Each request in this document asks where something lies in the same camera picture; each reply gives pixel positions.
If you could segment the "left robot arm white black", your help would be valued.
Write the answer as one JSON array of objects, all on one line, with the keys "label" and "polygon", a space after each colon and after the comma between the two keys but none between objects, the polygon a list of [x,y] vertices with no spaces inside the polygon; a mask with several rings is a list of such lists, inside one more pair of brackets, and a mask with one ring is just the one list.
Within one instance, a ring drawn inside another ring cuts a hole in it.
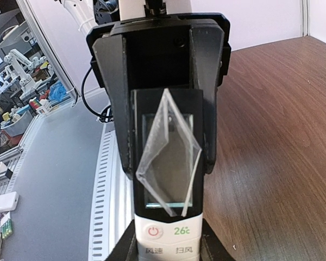
[{"label": "left robot arm white black", "polygon": [[190,1],[62,1],[81,26],[90,66],[111,103],[122,167],[134,176],[131,96],[148,105],[154,90],[203,93],[203,170],[216,161],[216,93],[227,75],[230,22],[221,13],[194,13]]}]

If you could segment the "white remote control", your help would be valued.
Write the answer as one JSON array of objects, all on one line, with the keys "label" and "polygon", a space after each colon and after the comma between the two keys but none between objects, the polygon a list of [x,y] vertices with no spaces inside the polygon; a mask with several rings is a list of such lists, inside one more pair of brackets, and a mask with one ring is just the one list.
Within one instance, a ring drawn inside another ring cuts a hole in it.
[{"label": "white remote control", "polygon": [[134,90],[139,260],[198,260],[203,219],[203,94]]}]

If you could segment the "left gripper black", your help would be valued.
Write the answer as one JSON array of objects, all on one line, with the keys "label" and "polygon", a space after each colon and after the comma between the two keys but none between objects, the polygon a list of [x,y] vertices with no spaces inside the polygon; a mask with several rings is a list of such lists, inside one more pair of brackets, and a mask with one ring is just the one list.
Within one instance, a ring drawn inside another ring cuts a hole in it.
[{"label": "left gripper black", "polygon": [[203,92],[205,172],[216,162],[216,93],[227,75],[230,22],[221,13],[184,13],[98,25],[86,37],[91,67],[109,97],[122,169],[133,179],[129,89],[192,85]]}]

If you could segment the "clear peeling screen film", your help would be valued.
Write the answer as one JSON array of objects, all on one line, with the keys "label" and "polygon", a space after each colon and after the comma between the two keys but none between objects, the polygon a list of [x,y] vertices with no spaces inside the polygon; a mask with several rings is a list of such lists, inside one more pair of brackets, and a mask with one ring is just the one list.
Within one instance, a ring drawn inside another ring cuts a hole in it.
[{"label": "clear peeling screen film", "polygon": [[178,108],[169,89],[162,92],[155,114],[143,116],[145,145],[136,178],[144,188],[146,209],[185,218],[193,206],[193,182],[202,154],[194,119],[193,113]]}]

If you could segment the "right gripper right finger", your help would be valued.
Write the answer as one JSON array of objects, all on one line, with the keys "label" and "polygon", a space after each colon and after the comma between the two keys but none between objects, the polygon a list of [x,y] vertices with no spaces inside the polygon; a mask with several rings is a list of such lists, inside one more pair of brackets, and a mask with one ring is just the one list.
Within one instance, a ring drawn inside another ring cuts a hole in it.
[{"label": "right gripper right finger", "polygon": [[231,255],[225,249],[206,219],[202,221],[202,236],[200,240],[200,259],[202,261],[227,261]]}]

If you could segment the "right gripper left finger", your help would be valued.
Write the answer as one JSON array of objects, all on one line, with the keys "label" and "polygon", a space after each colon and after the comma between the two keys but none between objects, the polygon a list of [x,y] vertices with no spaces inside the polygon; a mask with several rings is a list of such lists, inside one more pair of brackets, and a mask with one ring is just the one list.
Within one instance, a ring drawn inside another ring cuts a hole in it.
[{"label": "right gripper left finger", "polygon": [[136,261],[137,240],[135,234],[135,222],[132,220],[123,235],[107,256],[105,261]]}]

